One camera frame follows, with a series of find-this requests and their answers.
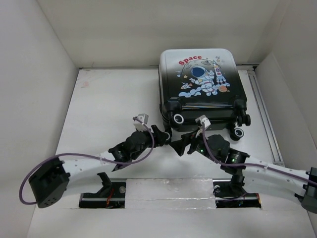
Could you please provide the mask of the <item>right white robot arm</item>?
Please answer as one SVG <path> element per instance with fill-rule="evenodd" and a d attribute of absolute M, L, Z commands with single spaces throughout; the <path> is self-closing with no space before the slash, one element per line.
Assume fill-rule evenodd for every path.
<path fill-rule="evenodd" d="M 317 212 L 317 170 L 290 169 L 251 157 L 249 154 L 231 148 L 230 143 L 221 135 L 206 138 L 193 133 L 182 135 L 171 147 L 182 156 L 198 152 L 220 165 L 221 170 L 230 174 L 230 192 L 264 193 L 284 198 L 300 204 L 305 210 Z"/>

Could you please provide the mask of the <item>black kids space suitcase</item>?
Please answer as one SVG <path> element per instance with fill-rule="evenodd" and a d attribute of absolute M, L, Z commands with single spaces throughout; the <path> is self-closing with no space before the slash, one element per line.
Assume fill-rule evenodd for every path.
<path fill-rule="evenodd" d="M 228 129 L 232 140 L 250 126 L 247 97 L 233 54 L 227 49 L 170 49 L 159 60 L 159 110 L 168 132 L 193 131 L 206 116 L 209 130 Z"/>

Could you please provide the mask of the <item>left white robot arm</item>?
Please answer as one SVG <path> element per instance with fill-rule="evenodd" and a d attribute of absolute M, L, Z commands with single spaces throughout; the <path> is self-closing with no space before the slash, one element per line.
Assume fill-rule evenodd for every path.
<path fill-rule="evenodd" d="M 77 182 L 98 176 L 93 191 L 98 196 L 110 195 L 112 183 L 106 174 L 109 166 L 119 171 L 139 163 L 150 156 L 153 149 L 162 147 L 171 139 L 171 131 L 160 131 L 156 125 L 141 126 L 142 130 L 133 132 L 127 139 L 108 151 L 98 155 L 65 153 L 71 160 L 62 160 L 63 154 L 52 156 L 35 168 L 27 176 L 38 208 L 47 208 L 67 195 L 82 193 Z"/>

